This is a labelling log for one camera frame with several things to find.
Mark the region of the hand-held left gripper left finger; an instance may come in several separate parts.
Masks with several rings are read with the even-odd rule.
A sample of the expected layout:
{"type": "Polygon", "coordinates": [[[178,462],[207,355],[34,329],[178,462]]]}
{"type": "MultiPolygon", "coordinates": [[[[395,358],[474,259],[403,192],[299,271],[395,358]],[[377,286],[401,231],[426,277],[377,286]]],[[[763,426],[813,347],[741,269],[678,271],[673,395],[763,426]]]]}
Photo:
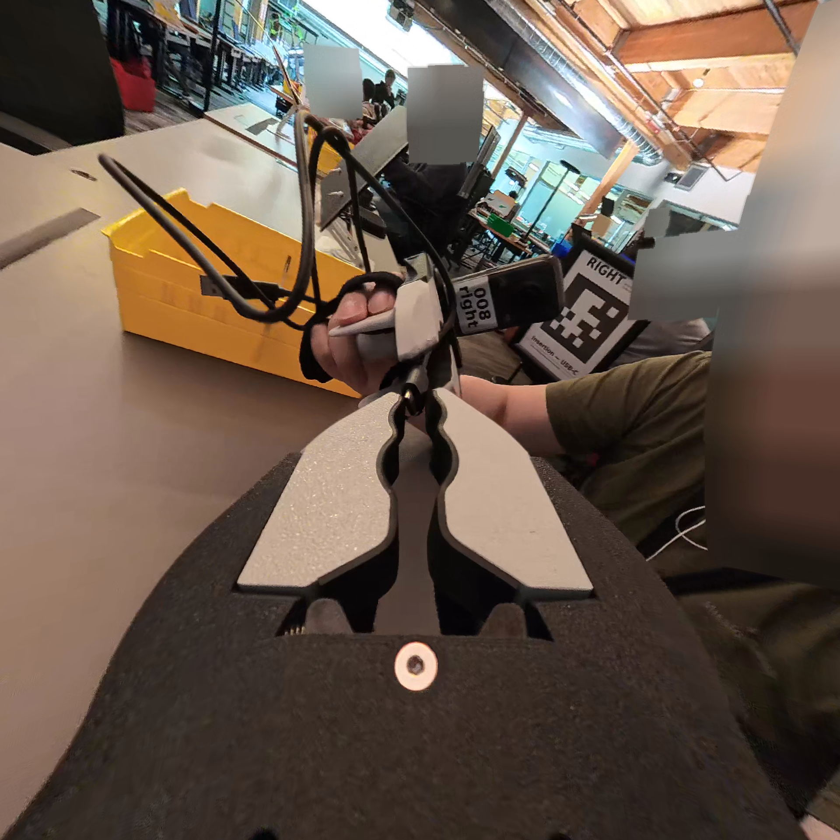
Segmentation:
{"type": "Polygon", "coordinates": [[[313,592],[382,553],[396,535],[400,397],[385,392],[302,450],[237,584],[313,592]]]}

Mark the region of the yellow plastic bin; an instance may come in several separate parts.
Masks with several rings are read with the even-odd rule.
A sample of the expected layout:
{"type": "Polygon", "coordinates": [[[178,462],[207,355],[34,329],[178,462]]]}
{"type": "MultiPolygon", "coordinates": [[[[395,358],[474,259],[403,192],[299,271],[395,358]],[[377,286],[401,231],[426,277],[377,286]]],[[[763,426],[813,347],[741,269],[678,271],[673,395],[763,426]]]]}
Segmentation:
{"type": "MultiPolygon", "coordinates": [[[[300,242],[182,188],[165,196],[222,247],[252,280],[291,288],[300,242]]],[[[301,373],[301,333],[285,324],[240,317],[229,302],[204,296],[203,272],[142,209],[102,230],[109,239],[122,329],[257,371],[346,396],[346,385],[308,381],[301,373]]]]}

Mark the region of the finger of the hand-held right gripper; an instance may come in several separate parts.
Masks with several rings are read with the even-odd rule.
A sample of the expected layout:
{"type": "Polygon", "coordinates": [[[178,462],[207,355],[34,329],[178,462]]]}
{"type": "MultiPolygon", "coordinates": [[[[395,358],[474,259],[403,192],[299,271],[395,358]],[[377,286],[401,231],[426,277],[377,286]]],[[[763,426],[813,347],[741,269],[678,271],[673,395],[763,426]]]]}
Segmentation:
{"type": "Polygon", "coordinates": [[[433,341],[425,338],[422,347],[422,373],[420,374],[420,396],[426,400],[427,394],[435,389],[446,389],[460,395],[460,352],[456,338],[443,338],[433,341]]]}
{"type": "Polygon", "coordinates": [[[399,362],[424,357],[439,342],[444,326],[442,304],[433,280],[410,280],[397,290],[394,311],[396,358],[399,362]]]}

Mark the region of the person's olive shirt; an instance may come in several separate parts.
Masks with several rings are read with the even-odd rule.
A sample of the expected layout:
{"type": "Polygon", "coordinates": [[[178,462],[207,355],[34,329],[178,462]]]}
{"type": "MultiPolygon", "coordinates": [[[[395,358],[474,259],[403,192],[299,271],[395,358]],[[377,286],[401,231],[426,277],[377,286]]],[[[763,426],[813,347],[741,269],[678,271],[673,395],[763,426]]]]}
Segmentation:
{"type": "Polygon", "coordinates": [[[648,560],[716,667],[745,739],[809,838],[838,838],[838,589],[715,563],[705,547],[711,353],[641,360],[547,388],[582,495],[648,560]]]}

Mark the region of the person's right forearm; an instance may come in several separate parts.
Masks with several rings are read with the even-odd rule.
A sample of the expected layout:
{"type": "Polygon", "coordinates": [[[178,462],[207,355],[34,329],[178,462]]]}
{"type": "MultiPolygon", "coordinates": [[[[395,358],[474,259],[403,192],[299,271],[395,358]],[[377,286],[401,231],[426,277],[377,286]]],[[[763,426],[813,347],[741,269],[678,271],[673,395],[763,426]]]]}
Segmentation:
{"type": "Polygon", "coordinates": [[[460,378],[461,398],[500,426],[530,455],[565,454],[550,422],[545,385],[500,385],[474,376],[460,378]]]}

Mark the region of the black white marker sign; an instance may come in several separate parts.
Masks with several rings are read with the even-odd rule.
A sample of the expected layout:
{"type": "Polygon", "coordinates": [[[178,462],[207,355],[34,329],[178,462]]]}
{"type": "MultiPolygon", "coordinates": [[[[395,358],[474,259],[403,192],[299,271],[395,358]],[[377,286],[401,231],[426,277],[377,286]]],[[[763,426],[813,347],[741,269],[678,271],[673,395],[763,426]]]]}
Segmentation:
{"type": "Polygon", "coordinates": [[[533,384],[607,370],[649,325],[628,315],[635,264],[587,235],[561,261],[563,304],[552,320],[518,332],[511,345],[533,384]]]}

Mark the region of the person's right hand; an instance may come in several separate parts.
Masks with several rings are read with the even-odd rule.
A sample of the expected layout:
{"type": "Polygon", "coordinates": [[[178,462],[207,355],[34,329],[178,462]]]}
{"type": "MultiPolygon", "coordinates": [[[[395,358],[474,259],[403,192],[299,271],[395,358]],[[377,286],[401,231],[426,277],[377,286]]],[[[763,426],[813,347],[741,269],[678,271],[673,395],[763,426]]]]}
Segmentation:
{"type": "Polygon", "coordinates": [[[395,301],[394,292],[366,282],[361,289],[343,295],[330,319],[317,323],[311,330],[310,345],[315,360],[334,380],[346,384],[361,396],[378,392],[398,359],[393,353],[385,356],[383,349],[376,351],[375,358],[364,358],[356,336],[332,336],[331,331],[388,312],[395,301]]]}

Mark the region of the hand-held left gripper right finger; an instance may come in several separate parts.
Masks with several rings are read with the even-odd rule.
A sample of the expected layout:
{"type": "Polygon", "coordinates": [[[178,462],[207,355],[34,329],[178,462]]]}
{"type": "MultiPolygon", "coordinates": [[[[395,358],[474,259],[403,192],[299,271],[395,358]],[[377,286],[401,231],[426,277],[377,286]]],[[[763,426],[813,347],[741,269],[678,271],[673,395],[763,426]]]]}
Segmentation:
{"type": "Polygon", "coordinates": [[[446,543],[527,601],[585,599],[593,583],[527,450],[445,388],[429,395],[431,467],[446,543]]]}

